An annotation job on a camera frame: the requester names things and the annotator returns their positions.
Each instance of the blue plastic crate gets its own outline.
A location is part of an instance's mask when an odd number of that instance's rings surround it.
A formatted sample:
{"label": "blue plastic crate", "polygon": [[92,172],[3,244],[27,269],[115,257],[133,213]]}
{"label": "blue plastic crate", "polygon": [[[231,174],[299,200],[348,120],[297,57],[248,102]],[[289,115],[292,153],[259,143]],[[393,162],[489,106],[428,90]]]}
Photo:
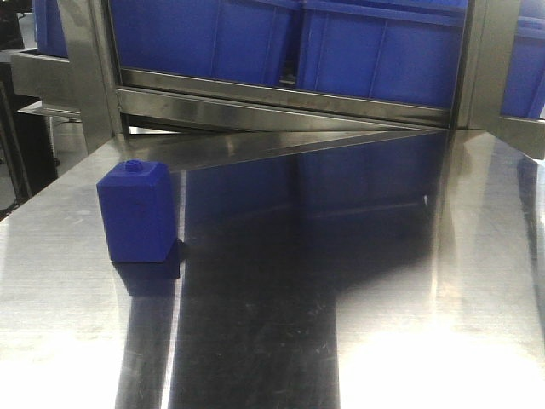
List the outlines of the blue plastic crate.
{"label": "blue plastic crate", "polygon": [[57,0],[34,0],[32,2],[36,23],[37,50],[41,54],[67,57],[65,36],[60,23]]}
{"label": "blue plastic crate", "polygon": [[450,107],[463,21],[307,0],[297,87]]}
{"label": "blue plastic crate", "polygon": [[450,15],[460,17],[465,13],[462,2],[454,1],[432,1],[432,0],[323,0],[330,3],[344,3],[356,6],[374,7],[379,9],[391,9],[399,11],[410,11],[414,13]]}
{"label": "blue plastic crate", "polygon": [[167,166],[130,160],[115,166],[96,188],[112,261],[164,261],[176,241]]}
{"label": "blue plastic crate", "polygon": [[545,18],[545,2],[543,0],[522,0],[520,16],[536,19]]}
{"label": "blue plastic crate", "polygon": [[[66,56],[54,3],[37,8],[38,50]],[[301,7],[295,0],[111,0],[110,5],[123,66],[265,85],[280,79],[290,25]],[[44,33],[47,41],[40,39]]]}
{"label": "blue plastic crate", "polygon": [[545,20],[519,18],[502,115],[538,119],[545,105]]}

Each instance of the metal rail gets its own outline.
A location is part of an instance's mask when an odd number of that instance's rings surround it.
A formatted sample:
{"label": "metal rail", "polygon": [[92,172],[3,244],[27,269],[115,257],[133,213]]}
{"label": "metal rail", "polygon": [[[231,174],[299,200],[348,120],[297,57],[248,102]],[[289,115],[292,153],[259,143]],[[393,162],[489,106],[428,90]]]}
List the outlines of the metal rail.
{"label": "metal rail", "polygon": [[500,117],[520,0],[470,0],[451,110],[121,69],[107,1],[58,2],[70,60],[14,55],[15,89],[43,100],[35,113],[80,112],[90,152],[126,133],[129,114],[235,130],[483,129],[545,153],[543,121]]}

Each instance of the stainless steel surface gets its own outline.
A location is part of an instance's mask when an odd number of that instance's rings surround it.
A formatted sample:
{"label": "stainless steel surface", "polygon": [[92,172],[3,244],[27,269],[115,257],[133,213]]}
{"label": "stainless steel surface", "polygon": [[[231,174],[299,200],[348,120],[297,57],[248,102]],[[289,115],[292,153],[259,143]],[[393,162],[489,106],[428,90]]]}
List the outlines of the stainless steel surface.
{"label": "stainless steel surface", "polygon": [[415,127],[386,121],[296,111],[161,91],[120,88],[121,112],[182,124],[255,131],[401,130]]}
{"label": "stainless steel surface", "polygon": [[67,59],[14,53],[11,66],[17,94],[36,96],[46,104],[78,107],[72,67]]}
{"label": "stainless steel surface", "polygon": [[123,120],[115,95],[116,69],[107,38],[101,0],[59,0],[66,46],[76,79],[76,95],[89,152],[122,134]]}
{"label": "stainless steel surface", "polygon": [[545,121],[500,117],[495,135],[534,159],[545,159]]}
{"label": "stainless steel surface", "polygon": [[[365,145],[383,156],[362,157],[376,175],[362,182],[392,197],[406,188],[395,167],[444,138],[408,135],[108,142],[0,222],[0,407],[542,408],[542,165],[459,131],[427,157],[441,172],[420,174],[434,181],[420,204],[248,206],[283,188],[248,170],[336,157],[342,174],[358,141],[390,140]],[[95,183],[133,157],[173,172],[180,279],[108,260]],[[257,158],[271,160],[234,164]],[[298,169],[303,189],[322,177]],[[217,176],[257,190],[229,194]],[[235,213],[212,211],[223,203]]]}
{"label": "stainless steel surface", "polygon": [[131,69],[123,69],[122,75],[123,83],[130,87],[208,96],[273,107],[328,112],[435,128],[447,128],[450,118],[450,112],[447,109],[396,102],[361,100],[340,95],[266,88]]}
{"label": "stainless steel surface", "polygon": [[73,119],[81,118],[77,108],[51,106],[42,101],[34,102],[28,107],[21,108],[19,112],[30,113],[31,115],[41,115],[45,117],[63,117]]}

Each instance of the blue bin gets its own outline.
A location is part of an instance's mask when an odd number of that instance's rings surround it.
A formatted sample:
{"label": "blue bin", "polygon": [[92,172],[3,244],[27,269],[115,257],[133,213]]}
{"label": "blue bin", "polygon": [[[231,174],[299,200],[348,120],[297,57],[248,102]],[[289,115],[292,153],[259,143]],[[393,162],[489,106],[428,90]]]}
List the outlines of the blue bin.
{"label": "blue bin", "polygon": [[450,107],[463,21],[307,0],[297,88]]}
{"label": "blue bin", "polygon": [[465,14],[464,6],[457,1],[435,2],[430,0],[324,0],[330,3],[344,3],[356,6],[374,7],[379,9],[391,9],[410,11],[414,13],[450,15],[460,17]]}
{"label": "blue bin", "polygon": [[36,24],[38,52],[66,58],[68,53],[57,0],[34,0],[32,10]]}
{"label": "blue bin", "polygon": [[520,16],[544,19],[545,2],[543,0],[522,0],[520,4]]}
{"label": "blue bin", "polygon": [[[37,8],[50,27],[54,55],[66,55],[55,0]],[[290,25],[301,5],[295,0],[111,0],[112,18],[123,66],[276,85],[288,46]],[[44,54],[51,46],[38,50]]]}
{"label": "blue bin", "polygon": [[545,105],[545,20],[519,18],[502,115],[538,119]]}

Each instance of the metal post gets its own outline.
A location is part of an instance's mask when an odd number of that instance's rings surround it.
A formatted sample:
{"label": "metal post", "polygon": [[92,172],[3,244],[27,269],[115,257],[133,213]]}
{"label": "metal post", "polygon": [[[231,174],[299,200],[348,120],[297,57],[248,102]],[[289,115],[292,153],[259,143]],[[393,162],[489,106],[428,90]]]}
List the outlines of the metal post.
{"label": "metal post", "polygon": [[127,133],[118,109],[118,59],[103,0],[58,0],[89,153],[114,135]]}
{"label": "metal post", "polygon": [[471,0],[451,127],[494,132],[500,122],[520,0]]}

